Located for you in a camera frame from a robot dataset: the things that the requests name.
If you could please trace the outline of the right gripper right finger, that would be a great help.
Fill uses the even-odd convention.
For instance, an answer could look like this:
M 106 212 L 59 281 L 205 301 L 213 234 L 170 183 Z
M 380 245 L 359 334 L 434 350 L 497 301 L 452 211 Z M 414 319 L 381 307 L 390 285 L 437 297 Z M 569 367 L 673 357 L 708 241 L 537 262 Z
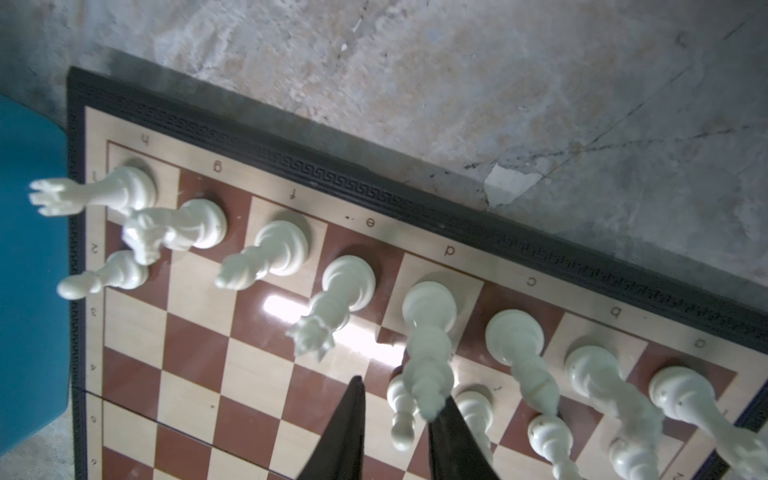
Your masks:
M 429 466 L 433 480 L 483 480 L 499 477 L 477 445 L 452 397 L 428 425 Z

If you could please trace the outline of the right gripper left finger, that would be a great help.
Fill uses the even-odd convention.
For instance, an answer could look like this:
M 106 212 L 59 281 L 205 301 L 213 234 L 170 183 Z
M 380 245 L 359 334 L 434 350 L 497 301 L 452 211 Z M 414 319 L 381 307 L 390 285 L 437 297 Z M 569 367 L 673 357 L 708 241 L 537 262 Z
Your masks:
M 361 376 L 354 376 L 297 479 L 360 480 L 365 416 L 365 386 Z

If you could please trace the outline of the white pawn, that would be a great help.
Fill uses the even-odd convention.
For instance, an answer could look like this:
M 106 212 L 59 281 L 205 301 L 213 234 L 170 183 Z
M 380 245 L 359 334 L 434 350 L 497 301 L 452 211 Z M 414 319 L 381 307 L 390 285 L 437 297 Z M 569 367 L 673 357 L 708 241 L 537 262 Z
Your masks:
M 402 374 L 391 379 L 386 398 L 394 412 L 391 428 L 393 447 L 400 452 L 408 451 L 414 443 L 415 417 L 419 413 L 419 407 L 406 388 Z

